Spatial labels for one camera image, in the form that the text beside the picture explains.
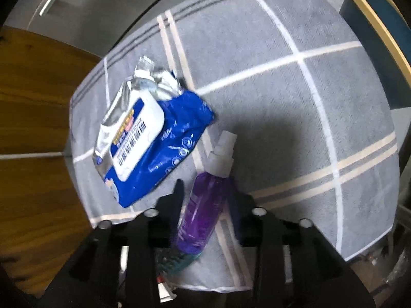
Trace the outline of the grey checked floor mat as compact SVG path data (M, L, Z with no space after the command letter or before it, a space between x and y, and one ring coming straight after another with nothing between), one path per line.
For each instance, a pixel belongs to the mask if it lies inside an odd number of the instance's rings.
M216 119L158 188L121 207L93 165L100 123L141 56L173 68ZM392 228L394 124L361 42L325 0L187 0L113 48L70 101L79 197L92 225L122 223L182 179L191 190L222 131L238 188L279 218L310 218L352 260Z

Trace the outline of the stainless steel double oven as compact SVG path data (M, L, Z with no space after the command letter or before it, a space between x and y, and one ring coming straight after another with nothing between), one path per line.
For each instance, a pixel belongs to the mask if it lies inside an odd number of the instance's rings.
M7 26L104 56L155 0L18 0Z

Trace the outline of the blue wet wipes pack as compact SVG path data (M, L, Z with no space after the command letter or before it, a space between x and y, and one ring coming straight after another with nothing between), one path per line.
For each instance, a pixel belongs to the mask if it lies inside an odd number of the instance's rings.
M184 89L174 72L142 56L100 124L94 166L115 200L127 208L190 154L213 120L212 109Z

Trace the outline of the teal bin with yellow rim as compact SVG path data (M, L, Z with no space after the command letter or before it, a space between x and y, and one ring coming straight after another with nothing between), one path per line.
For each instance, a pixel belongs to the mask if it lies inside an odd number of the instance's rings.
M393 0L343 0L339 11L369 55L391 109L410 106L410 27Z

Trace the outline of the teal blister pack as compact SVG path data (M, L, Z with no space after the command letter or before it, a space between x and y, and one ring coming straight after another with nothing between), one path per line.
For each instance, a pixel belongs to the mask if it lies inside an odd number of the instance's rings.
M180 252L178 249L157 249L155 267L158 274L175 275L186 269L200 254Z

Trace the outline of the lower wooden cabinet drawers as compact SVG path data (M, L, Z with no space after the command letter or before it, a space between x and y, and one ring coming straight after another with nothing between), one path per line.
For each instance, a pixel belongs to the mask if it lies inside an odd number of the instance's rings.
M69 102L99 59L1 27L1 267L41 295L90 232L66 166Z

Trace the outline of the purple spray bottle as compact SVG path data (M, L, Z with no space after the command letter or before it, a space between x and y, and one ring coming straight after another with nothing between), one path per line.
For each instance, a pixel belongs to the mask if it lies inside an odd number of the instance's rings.
M233 193L230 175L236 140L236 134L223 131L208 156L205 170L195 178L175 240L175 246L183 253L202 253L226 199Z

